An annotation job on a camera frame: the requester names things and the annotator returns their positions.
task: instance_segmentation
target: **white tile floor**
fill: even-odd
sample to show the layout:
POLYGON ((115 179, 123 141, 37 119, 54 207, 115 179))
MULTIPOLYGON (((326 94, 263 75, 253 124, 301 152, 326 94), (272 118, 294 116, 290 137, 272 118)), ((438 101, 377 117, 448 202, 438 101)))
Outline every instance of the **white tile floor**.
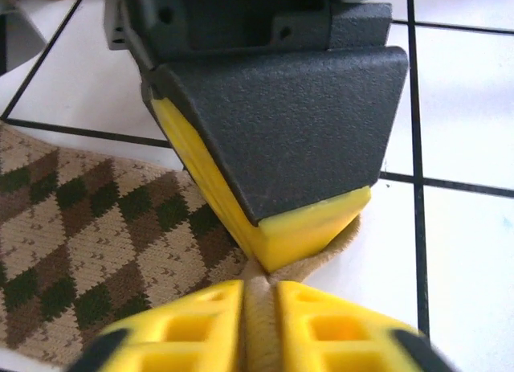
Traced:
MULTIPOLYGON (((393 3, 389 44, 408 51, 406 0, 374 1, 393 3)), ((425 183, 491 187, 424 187, 431 338, 460 370, 514 370, 514 0, 414 1, 422 167, 438 180, 425 183)), ((74 2, 22 0, 47 39, 74 2)), ((102 0, 80 3, 9 119, 88 135, 20 128, 52 143, 180 169, 170 149, 91 137, 164 139, 140 101, 130 56, 107 49, 102 9, 102 0)), ((35 60, 0 77, 0 112, 35 60)), ((410 119, 407 80, 382 167, 404 180, 414 172, 410 119)), ((373 191, 356 241, 308 283, 417 325, 414 185, 381 180, 373 191)), ((0 368, 51 370, 5 350, 0 368)))

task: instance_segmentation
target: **mounting hole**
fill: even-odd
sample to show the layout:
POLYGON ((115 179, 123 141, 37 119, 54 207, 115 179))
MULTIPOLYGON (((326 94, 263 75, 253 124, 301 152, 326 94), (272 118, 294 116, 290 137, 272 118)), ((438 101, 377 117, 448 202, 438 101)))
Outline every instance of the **mounting hole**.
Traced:
POLYGON ((288 38, 291 35, 292 35, 292 29, 290 27, 284 27, 280 31, 280 39, 281 40, 285 40, 286 38, 288 38))
POLYGON ((169 7, 164 7, 159 10, 159 20, 164 24, 171 24, 173 22, 173 11, 169 7))

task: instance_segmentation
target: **white tile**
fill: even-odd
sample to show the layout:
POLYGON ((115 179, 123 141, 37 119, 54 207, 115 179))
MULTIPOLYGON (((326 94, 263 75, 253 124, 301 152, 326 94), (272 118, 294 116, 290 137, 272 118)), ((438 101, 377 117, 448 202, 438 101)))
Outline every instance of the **white tile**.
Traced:
MULTIPOLYGON (((406 25, 392 25, 387 45, 401 47, 409 53, 409 33, 406 25)), ((412 127, 410 122, 410 73, 407 73, 402 97, 382 163, 382 171, 412 175, 412 127)))
POLYGON ((388 2, 393 5, 395 20, 407 20, 407 0, 366 0, 365 2, 388 2))
POLYGON ((426 177, 514 188, 514 36, 417 29, 426 177))
POLYGON ((412 185, 379 181, 355 240, 306 284, 417 327, 412 185))
POLYGON ((0 368, 14 372, 59 372, 61 369, 56 366, 49 366, 26 358, 12 350, 0 348, 0 368))
POLYGON ((416 21, 514 30, 514 0, 414 0, 416 21))
MULTIPOLYGON (((18 2, 48 41, 59 28, 75 0, 18 0, 18 2)), ((0 114, 4 112, 39 56, 40 54, 13 71, 0 76, 0 114)))
POLYGON ((82 137, 67 133, 54 133, 41 129, 29 129, 25 127, 15 128, 22 133, 53 145, 68 147, 70 149, 88 150, 95 153, 104 153, 115 157, 137 159, 172 170, 182 170, 183 168, 177 154, 172 149, 153 147, 150 145, 138 145, 123 141, 110 141, 96 137, 82 137))
POLYGON ((128 51, 110 51, 104 0, 83 0, 10 117, 164 140, 128 51))
POLYGON ((514 199, 425 188, 432 341, 463 371, 514 370, 514 199))

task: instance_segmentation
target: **diamond pattern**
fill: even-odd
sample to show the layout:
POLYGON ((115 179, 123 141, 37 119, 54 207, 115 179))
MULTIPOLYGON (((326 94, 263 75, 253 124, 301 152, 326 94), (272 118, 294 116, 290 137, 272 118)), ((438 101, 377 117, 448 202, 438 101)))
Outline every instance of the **diamond pattern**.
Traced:
POLYGON ((106 325, 246 263, 187 173, 2 124, 0 163, 0 345, 69 364, 106 325))

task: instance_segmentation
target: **yellow 3d-printed part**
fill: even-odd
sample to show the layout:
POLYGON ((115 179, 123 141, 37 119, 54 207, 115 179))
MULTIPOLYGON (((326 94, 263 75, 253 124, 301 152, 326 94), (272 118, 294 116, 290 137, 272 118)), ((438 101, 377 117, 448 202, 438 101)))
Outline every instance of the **yellow 3d-printed part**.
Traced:
POLYGON ((118 321, 101 335, 128 329, 102 372, 237 370, 243 282, 228 281, 118 321))
POLYGON ((322 250, 370 199, 367 186, 266 218, 255 227, 247 220, 194 127, 170 100, 154 99, 152 106, 166 136, 216 215, 245 253, 254 255, 269 272, 322 250))
POLYGON ((284 372, 421 372, 390 335, 416 329, 302 284, 278 289, 284 372))

